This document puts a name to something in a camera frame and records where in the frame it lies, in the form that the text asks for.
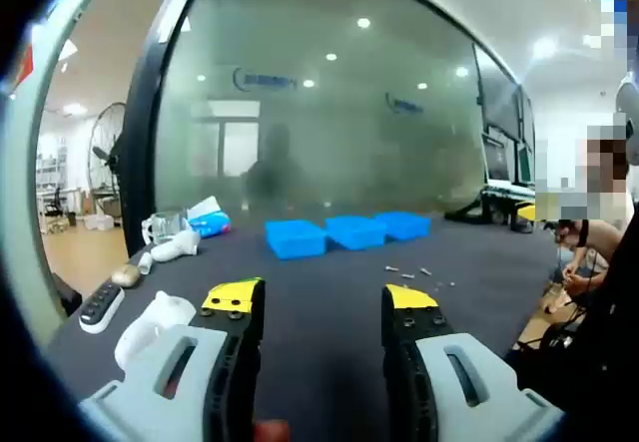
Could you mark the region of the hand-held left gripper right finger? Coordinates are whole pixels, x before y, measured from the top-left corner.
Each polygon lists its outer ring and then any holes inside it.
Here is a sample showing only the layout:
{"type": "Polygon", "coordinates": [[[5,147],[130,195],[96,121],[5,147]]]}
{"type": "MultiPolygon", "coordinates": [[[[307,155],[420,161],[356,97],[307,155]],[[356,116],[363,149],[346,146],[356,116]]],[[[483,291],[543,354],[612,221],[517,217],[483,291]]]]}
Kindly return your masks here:
{"type": "Polygon", "coordinates": [[[381,291],[383,376],[393,441],[551,441],[563,411],[518,385],[515,370],[453,330],[437,301],[397,284],[381,291]]]}

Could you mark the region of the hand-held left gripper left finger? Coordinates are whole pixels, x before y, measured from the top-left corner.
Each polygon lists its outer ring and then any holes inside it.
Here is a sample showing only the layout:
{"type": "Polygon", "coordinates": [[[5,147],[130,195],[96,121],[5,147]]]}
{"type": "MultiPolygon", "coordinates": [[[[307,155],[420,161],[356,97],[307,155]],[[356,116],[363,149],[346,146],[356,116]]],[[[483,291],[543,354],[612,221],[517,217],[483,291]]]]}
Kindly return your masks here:
{"type": "Polygon", "coordinates": [[[108,441],[251,441],[261,367],[266,283],[221,283],[201,306],[157,292],[123,332],[123,370],[84,399],[108,441]]]}

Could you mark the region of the person's left hand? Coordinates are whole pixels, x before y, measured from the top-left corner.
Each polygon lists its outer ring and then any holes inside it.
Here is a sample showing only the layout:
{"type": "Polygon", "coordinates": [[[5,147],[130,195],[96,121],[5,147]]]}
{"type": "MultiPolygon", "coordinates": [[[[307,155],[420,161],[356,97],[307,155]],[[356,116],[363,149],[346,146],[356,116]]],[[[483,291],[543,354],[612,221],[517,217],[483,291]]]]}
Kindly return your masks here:
{"type": "Polygon", "coordinates": [[[254,424],[254,441],[290,442],[290,425],[287,421],[280,419],[257,421],[254,424]]]}

